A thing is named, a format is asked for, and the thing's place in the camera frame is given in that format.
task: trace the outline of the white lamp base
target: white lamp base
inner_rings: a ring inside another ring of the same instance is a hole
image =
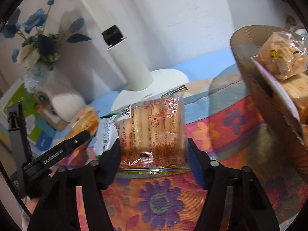
[[[125,87],[113,102],[111,111],[128,104],[144,101],[151,96],[163,93],[189,82],[188,77],[183,72],[176,69],[159,69],[152,71],[151,74],[154,81],[149,87],[141,91],[130,91],[126,90],[128,89],[128,86]]]

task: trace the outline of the flower vase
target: flower vase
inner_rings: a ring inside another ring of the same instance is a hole
[[[86,105],[80,93],[53,75],[49,75],[46,81],[41,82],[38,92],[43,92],[48,97],[58,116],[67,122],[70,122]]]

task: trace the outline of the wall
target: wall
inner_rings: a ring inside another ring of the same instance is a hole
[[[36,9],[47,9],[47,0],[24,0],[20,21]],[[132,48],[150,70],[171,67],[183,61],[229,48],[232,33],[242,26],[269,24],[285,27],[290,7],[280,0],[100,0]],[[64,44],[58,71],[91,101],[125,84],[125,79],[106,53],[99,30],[80,0],[56,0],[47,31],[56,32],[60,21],[84,17],[84,33],[91,42]],[[22,39],[0,37],[0,70],[9,85],[25,70],[12,64],[10,53]]]

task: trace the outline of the colorful tablecloth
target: colorful tablecloth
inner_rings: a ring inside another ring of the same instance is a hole
[[[225,166],[250,166],[285,230],[306,201],[308,186],[284,156],[244,82],[235,74],[187,86],[188,137]],[[81,228],[86,231],[81,188],[76,193]],[[192,231],[206,197],[190,172],[157,178],[116,178],[102,194],[116,231]],[[221,230],[227,227],[225,218]]]

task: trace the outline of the screw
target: screw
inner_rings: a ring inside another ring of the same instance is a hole
[[[93,167],[98,165],[98,160],[90,161],[90,165],[93,166]]]
[[[250,172],[251,172],[251,168],[248,167],[248,166],[244,166],[244,167],[243,167],[243,170],[244,170],[246,173],[250,173]]]
[[[64,172],[66,170],[66,167],[65,166],[61,166],[58,168],[58,171],[61,173],[61,172]]]
[[[210,165],[211,165],[212,167],[218,167],[218,166],[219,166],[219,162],[218,162],[218,161],[211,161],[211,162],[210,162]]]

